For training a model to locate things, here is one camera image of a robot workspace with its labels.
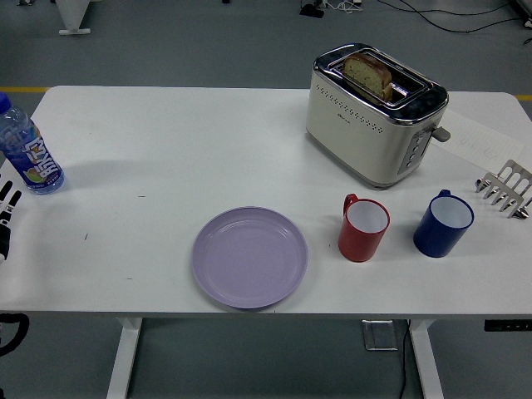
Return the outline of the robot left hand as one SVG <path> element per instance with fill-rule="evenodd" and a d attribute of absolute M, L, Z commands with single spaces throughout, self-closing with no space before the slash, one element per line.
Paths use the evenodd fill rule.
<path fill-rule="evenodd" d="M 11 197 L 7 200 L 7 196 L 11 193 L 13 182 L 7 180 L 1 188 L 1 262 L 3 263 L 9 254 L 11 229 L 9 227 L 12 219 L 13 211 L 15 210 L 18 201 L 22 198 L 21 190 L 14 190 Z"/>

